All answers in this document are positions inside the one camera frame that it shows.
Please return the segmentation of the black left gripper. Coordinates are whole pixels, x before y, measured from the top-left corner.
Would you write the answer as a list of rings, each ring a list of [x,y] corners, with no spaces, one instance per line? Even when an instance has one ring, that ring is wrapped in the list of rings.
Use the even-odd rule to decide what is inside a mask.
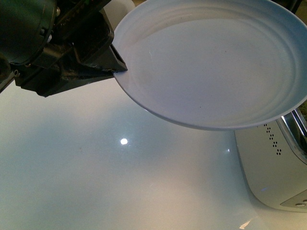
[[[110,79],[127,66],[111,45],[106,0],[3,0],[0,88],[47,97]]]

